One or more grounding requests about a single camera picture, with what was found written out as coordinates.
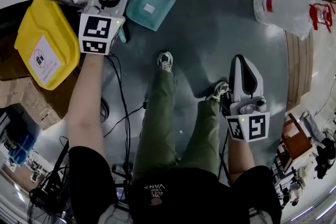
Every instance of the yellow container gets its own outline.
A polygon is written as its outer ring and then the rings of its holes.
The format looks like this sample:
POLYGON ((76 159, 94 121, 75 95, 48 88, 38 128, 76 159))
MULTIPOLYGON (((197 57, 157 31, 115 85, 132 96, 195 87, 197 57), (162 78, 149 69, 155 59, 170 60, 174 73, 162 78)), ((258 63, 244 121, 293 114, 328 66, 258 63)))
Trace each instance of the yellow container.
POLYGON ((59 86, 79 62, 78 38, 59 5, 34 0, 15 41, 30 74, 47 90, 59 86))

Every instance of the wooden chair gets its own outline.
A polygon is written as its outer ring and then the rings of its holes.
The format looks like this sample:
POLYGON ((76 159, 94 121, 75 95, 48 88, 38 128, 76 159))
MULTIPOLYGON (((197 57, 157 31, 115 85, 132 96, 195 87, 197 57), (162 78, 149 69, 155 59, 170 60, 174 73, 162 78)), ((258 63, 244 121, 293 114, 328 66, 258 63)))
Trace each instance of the wooden chair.
POLYGON ((300 124, 291 113, 289 113, 288 116, 290 119, 283 125, 284 127, 280 142, 280 145, 283 144, 286 150, 284 152, 278 150, 277 153, 284 173, 289 171, 292 167, 298 168, 303 165, 313 150, 313 147, 300 124), (298 132, 292 136, 287 136, 286 132, 291 130, 291 124, 294 124, 298 132))

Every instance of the gray floor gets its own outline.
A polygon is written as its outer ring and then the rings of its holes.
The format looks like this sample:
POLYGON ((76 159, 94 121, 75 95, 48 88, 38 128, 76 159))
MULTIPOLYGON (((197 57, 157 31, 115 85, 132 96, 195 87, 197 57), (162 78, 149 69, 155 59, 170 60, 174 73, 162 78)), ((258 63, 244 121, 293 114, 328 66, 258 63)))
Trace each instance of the gray floor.
MULTIPOLYGON (((174 129, 176 151, 181 156, 193 132, 197 103, 219 79, 229 76, 234 55, 251 60, 264 78, 264 94, 271 111, 269 137, 251 143, 257 164, 271 166, 280 139, 288 87, 287 46, 284 31, 255 21, 253 0, 176 0, 157 32, 127 20, 130 41, 117 42, 112 48, 122 64, 123 92, 128 110, 142 105, 150 82, 157 71, 156 58, 163 49, 174 57, 173 72, 178 80, 174 129)), ((110 116, 103 124, 107 133, 124 117, 116 74, 105 63, 102 95, 110 106, 110 116)), ((141 132, 144 110, 130 116, 132 161, 141 132)), ((221 118, 221 145, 226 135, 221 118)), ((64 124, 53 129, 52 144, 46 133, 39 137, 35 149, 52 163, 60 153, 58 136, 64 135, 64 124)), ((109 165, 121 164, 125 156, 124 124, 120 123, 105 139, 109 165)))

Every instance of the plastic bottle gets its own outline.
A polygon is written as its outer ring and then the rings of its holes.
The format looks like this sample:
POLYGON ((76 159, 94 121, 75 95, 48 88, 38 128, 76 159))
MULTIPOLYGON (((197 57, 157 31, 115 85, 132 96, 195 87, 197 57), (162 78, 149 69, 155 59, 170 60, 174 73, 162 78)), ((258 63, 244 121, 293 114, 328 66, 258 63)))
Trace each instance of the plastic bottle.
POLYGON ((304 40, 311 28, 332 25, 331 8, 321 0, 254 0, 258 22, 274 24, 304 40))

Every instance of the teal dustpan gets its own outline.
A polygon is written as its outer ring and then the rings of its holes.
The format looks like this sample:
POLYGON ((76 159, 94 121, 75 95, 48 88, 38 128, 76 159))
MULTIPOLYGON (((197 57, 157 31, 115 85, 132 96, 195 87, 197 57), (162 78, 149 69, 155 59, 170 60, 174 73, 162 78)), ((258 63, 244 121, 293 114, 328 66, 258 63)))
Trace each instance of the teal dustpan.
POLYGON ((126 15, 136 23, 157 31, 175 0, 130 0, 126 15))

